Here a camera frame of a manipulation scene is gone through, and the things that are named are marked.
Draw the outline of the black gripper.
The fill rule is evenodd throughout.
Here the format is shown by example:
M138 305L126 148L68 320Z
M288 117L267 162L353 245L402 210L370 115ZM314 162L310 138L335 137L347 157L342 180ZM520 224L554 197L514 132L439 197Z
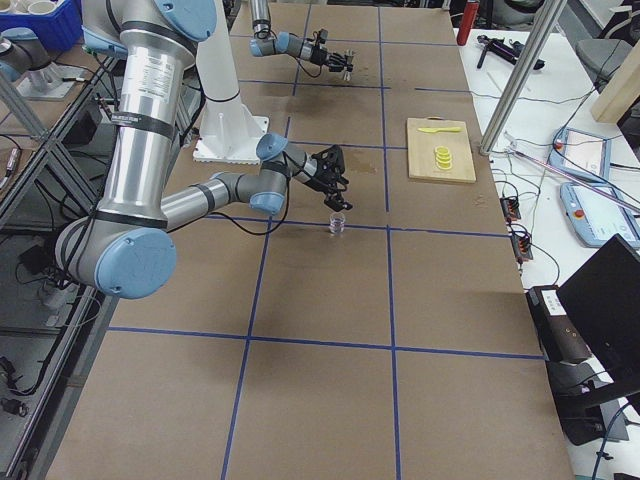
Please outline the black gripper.
M307 157L305 173L309 180L305 185L312 190L325 194L324 204L331 210L351 210L353 204L350 203L344 194L348 192L349 181L342 175L333 172L319 171L316 160L312 155Z
M355 56L355 51L347 49L344 51L344 55L336 52L329 52L325 49L317 51L317 64L320 66L326 66L330 70L344 70L345 72L352 72L354 65L348 63L352 61Z

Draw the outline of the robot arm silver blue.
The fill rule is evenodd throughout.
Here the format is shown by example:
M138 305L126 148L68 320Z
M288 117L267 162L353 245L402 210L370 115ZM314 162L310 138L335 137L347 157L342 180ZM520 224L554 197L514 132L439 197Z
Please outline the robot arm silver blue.
M254 57L288 55L296 61L306 61L320 69L327 67L330 72L341 73L345 81L351 79L355 52L350 49L343 53L328 50L326 43L329 32L326 29L319 29L310 38L291 32L275 33L268 1L251 0L249 6L253 31L250 51Z
M221 2L86 1L82 21L86 46L126 66L103 195L56 242L67 277L119 298L149 296L175 269L173 230L232 203L276 215L292 181L322 193L334 211L348 208L339 147L308 154L269 132L267 119L242 103ZM198 72L205 109L198 157L256 163L259 171L217 173L166 195L189 69Z

